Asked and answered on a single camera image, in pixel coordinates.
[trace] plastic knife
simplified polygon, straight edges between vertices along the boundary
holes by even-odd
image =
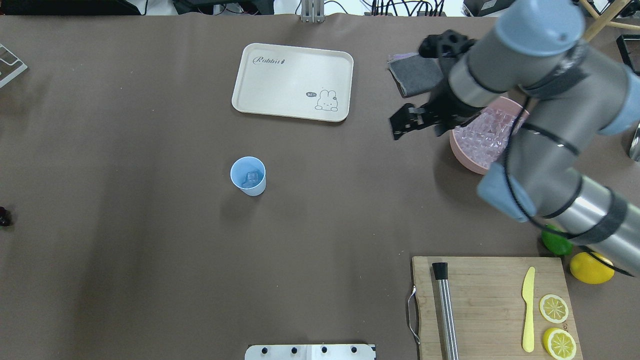
[[[533,351],[533,279],[536,275],[536,268],[530,267],[522,283],[522,298],[527,304],[527,312],[524,318],[524,330],[522,331],[522,348],[526,352]]]

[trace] metal stand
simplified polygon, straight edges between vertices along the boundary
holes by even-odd
[[[302,22],[323,22],[324,0],[302,0],[300,19]]]

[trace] green lime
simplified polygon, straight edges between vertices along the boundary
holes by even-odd
[[[547,227],[551,230],[561,231],[553,225],[547,225]],[[569,255],[573,250],[573,244],[564,236],[556,235],[548,231],[542,231],[542,243],[555,255]]]

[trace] lime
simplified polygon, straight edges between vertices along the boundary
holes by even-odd
[[[575,356],[577,347],[573,336],[558,327],[547,329],[542,336],[542,343],[556,360],[571,360]]]
[[[561,231],[553,225],[547,225],[551,230]],[[542,230],[542,243],[545,244],[549,251],[555,255],[569,255],[573,250],[573,244],[571,244],[564,236],[550,233]]]
[[[613,265],[609,259],[597,252],[593,254],[605,263]],[[601,264],[586,252],[576,254],[576,256],[571,259],[569,262],[569,270],[571,270],[571,274],[575,276],[576,279],[586,282],[587,284],[602,284],[603,282],[607,282],[611,280],[614,273],[612,268]]]

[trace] wooden cutting board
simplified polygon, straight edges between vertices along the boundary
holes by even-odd
[[[542,345],[550,327],[567,330],[577,346],[575,360],[582,360],[562,262],[558,258],[413,257],[413,283],[419,309],[420,358],[442,360],[444,339],[438,331],[438,285],[432,263],[449,263],[449,287],[458,352],[462,360],[553,360]],[[522,282],[530,266],[536,268],[534,283],[535,348],[522,350],[525,303]],[[538,303],[553,293],[569,305],[564,323],[546,321]]]

